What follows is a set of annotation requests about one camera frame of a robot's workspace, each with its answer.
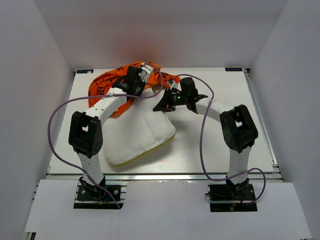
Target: white wall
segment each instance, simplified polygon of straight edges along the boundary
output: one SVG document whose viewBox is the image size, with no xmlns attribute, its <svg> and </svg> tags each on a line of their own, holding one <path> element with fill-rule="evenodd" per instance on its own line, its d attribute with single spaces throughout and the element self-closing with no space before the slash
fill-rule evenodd
<svg viewBox="0 0 320 240">
<path fill-rule="evenodd" d="M 73 70 L 249 68 L 287 0 L 35 0 Z"/>
<path fill-rule="evenodd" d="M 72 72 L 32 0 L 0 1 L 0 238 L 21 239 Z"/>
<path fill-rule="evenodd" d="M 281 173 L 320 240 L 320 1 L 288 0 L 251 70 Z"/>
</svg>

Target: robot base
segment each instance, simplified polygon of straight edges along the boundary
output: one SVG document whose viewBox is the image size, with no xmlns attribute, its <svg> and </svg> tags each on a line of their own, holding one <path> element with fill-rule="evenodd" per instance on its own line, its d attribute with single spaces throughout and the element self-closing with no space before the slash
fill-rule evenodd
<svg viewBox="0 0 320 240">
<path fill-rule="evenodd" d="M 121 201 L 121 185 L 106 185 L 106 189 L 112 194 L 114 199 L 119 202 Z M 76 194 L 76 199 L 73 204 L 74 209 L 118 209 L 116 204 L 111 198 L 107 201 L 103 201 L 105 198 L 96 199 L 92 196 L 90 191 L 86 190 L 84 186 L 79 185 Z"/>
<path fill-rule="evenodd" d="M 247 204 L 256 199 L 252 184 L 243 188 L 236 195 L 231 194 L 230 186 L 227 184 L 209 185 L 211 212 L 257 212 L 257 204 Z"/>
</svg>

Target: white cushion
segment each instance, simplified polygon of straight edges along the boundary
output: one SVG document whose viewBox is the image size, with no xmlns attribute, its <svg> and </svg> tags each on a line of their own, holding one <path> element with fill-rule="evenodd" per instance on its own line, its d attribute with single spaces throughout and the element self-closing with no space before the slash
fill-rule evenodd
<svg viewBox="0 0 320 240">
<path fill-rule="evenodd" d="M 142 96 L 153 95 L 151 88 Z M 153 111 L 163 93 L 149 99 L 136 99 L 119 117 L 110 117 L 102 126 L 103 154 L 113 165 L 123 164 L 169 140 L 176 128 L 167 115 Z"/>
</svg>

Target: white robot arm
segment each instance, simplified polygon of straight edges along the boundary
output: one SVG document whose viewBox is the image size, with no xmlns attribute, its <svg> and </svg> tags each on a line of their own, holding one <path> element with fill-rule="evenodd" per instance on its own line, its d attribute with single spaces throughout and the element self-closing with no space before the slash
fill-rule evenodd
<svg viewBox="0 0 320 240">
<path fill-rule="evenodd" d="M 110 97 L 104 97 L 86 111 L 76 111 L 72 115 L 69 144 L 77 153 L 82 168 L 101 187 L 106 187 L 98 154 L 103 145 L 102 126 L 120 106 L 127 102 L 125 94 L 141 95 L 152 71 L 153 68 L 146 64 L 142 64 L 140 68 L 129 67 L 123 81 L 116 82 L 109 89 L 107 95 Z M 80 178 L 80 182 L 94 199 L 103 198 L 104 191 L 96 187 L 87 174 Z"/>
<path fill-rule="evenodd" d="M 217 101 L 211 101 L 208 96 L 198 94 L 191 77 L 180 80 L 181 90 L 173 87 L 165 90 L 161 101 L 153 111 L 172 112 L 176 106 L 186 105 L 196 114 L 205 115 L 221 123 L 223 138 L 230 151 L 229 170 L 226 177 L 245 172 L 226 180 L 229 195 L 234 197 L 249 185 L 248 160 L 249 153 L 258 137 L 257 128 L 251 115 L 244 105 L 228 106 Z"/>
</svg>

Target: white table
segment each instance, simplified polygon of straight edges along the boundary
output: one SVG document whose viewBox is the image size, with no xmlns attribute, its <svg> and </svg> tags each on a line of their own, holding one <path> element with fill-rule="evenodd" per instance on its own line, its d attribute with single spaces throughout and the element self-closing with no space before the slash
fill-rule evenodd
<svg viewBox="0 0 320 240">
<path fill-rule="evenodd" d="M 87 96 L 88 87 L 94 78 L 109 69 L 94 69 L 93 73 L 75 75 L 70 99 Z M 272 154 L 265 142 L 263 131 L 250 95 L 245 75 L 242 71 L 226 72 L 224 68 L 163 68 L 169 74 L 191 74 L 205 80 L 214 90 L 215 99 L 223 104 L 248 107 L 257 127 L 259 137 L 251 150 L 248 167 L 258 167 L 264 172 L 272 172 Z M 206 86 L 195 79 L 200 94 L 210 96 Z M 71 116 L 75 111 L 85 111 L 88 101 L 70 103 L 65 112 L 57 142 L 56 151 L 69 162 L 81 165 L 72 147 L 68 144 Z M 199 157 L 199 138 L 203 116 L 194 114 L 185 106 L 177 107 L 175 112 L 167 114 L 176 127 L 172 141 L 123 166 L 109 164 L 100 156 L 101 169 L 105 174 L 195 174 L 202 173 Z M 210 173 L 226 173 L 229 168 L 229 149 L 224 142 L 221 125 L 208 118 L 203 136 L 203 156 L 206 169 Z M 55 156 L 52 156 L 49 174 L 80 174 Z"/>
<path fill-rule="evenodd" d="M 25 231 L 35 240 L 311 238 L 292 183 L 268 183 L 256 212 L 210 212 L 208 182 L 133 181 L 121 210 L 73 209 L 77 180 L 41 180 Z M 258 194 L 262 183 L 254 183 Z"/>
</svg>

